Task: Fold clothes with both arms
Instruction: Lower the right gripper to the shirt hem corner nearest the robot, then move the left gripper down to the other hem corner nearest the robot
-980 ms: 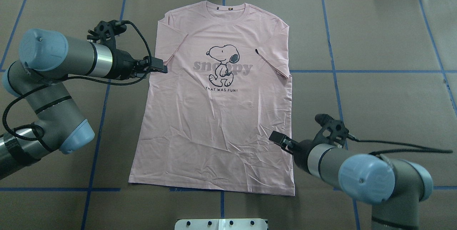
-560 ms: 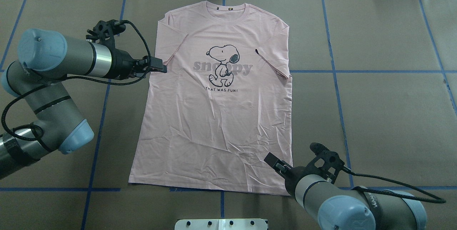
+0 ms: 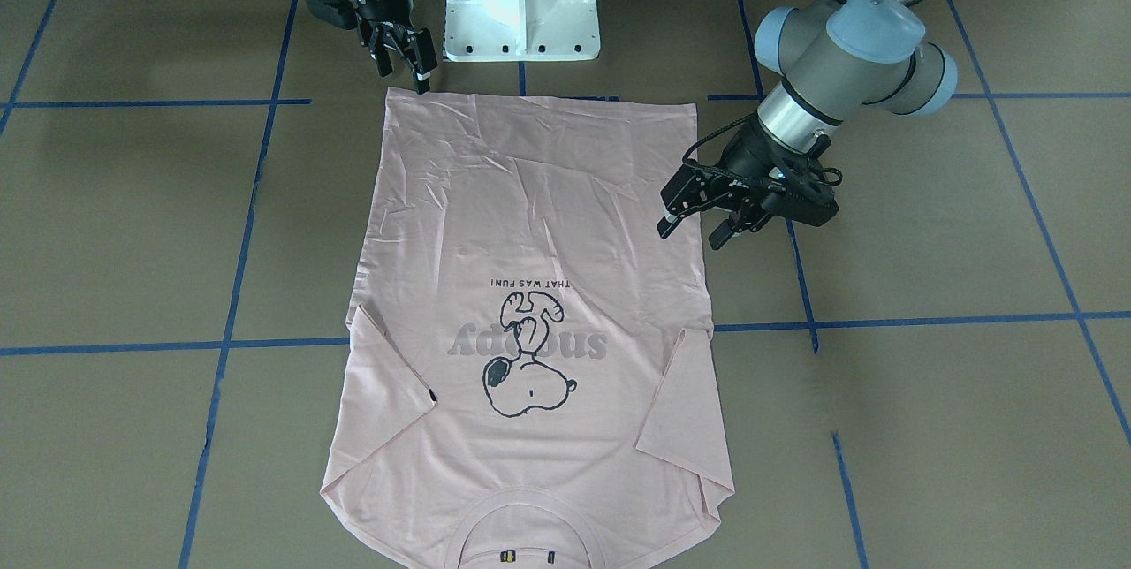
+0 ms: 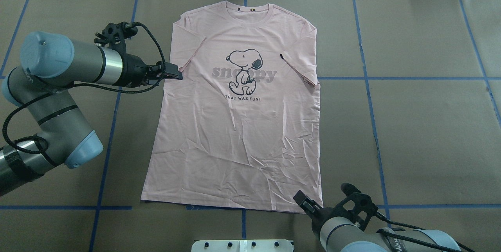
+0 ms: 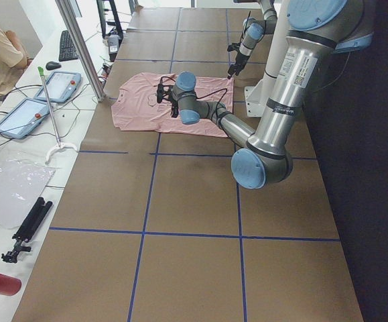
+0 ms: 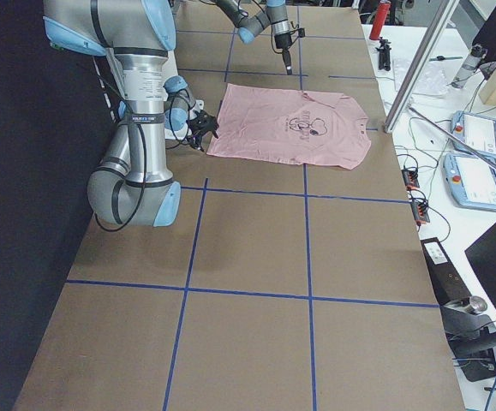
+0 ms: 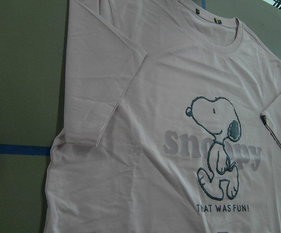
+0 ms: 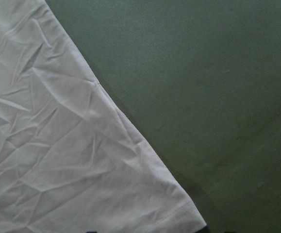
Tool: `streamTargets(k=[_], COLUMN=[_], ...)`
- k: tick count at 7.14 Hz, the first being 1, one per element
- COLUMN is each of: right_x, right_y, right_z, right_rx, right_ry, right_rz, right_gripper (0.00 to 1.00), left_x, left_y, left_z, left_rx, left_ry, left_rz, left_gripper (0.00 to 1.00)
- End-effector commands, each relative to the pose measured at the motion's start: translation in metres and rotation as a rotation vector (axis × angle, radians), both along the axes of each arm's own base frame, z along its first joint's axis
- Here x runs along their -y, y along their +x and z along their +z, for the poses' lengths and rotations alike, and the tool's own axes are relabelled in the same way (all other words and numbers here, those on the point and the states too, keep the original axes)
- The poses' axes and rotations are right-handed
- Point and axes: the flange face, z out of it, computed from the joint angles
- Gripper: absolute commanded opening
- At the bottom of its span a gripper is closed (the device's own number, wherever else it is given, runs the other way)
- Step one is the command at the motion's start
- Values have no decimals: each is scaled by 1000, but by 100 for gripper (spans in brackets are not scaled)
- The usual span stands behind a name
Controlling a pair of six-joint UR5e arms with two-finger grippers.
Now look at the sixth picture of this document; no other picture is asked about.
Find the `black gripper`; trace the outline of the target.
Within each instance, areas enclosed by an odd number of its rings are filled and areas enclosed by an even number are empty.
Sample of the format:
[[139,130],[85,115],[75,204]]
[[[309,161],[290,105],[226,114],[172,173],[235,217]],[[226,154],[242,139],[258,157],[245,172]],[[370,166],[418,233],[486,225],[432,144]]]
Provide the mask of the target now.
[[202,138],[211,133],[212,136],[218,139],[218,121],[215,116],[208,114],[205,110],[200,110],[196,113],[194,119],[188,121],[188,127],[191,135],[188,137],[190,146],[198,151],[203,151]]
[[273,35],[274,50],[282,52],[282,58],[287,75],[293,75],[292,61],[289,48],[292,46],[292,37],[290,32],[278,33]]

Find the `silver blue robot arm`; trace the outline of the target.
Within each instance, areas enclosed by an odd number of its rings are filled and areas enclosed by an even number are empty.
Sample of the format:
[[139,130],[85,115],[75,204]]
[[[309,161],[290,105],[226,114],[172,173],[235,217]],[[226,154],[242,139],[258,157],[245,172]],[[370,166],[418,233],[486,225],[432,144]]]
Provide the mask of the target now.
[[215,1],[215,4],[233,23],[244,44],[252,43],[270,27],[274,50],[281,55],[286,74],[293,74],[290,47],[293,45],[294,28],[288,19],[285,1],[267,1],[254,15],[243,9],[238,1]]
[[164,74],[176,47],[166,1],[46,1],[45,31],[57,48],[106,57],[115,78],[109,88],[123,105],[111,144],[91,174],[88,201],[98,226],[171,225],[181,185],[166,163],[165,140],[201,148],[218,123],[180,76]]

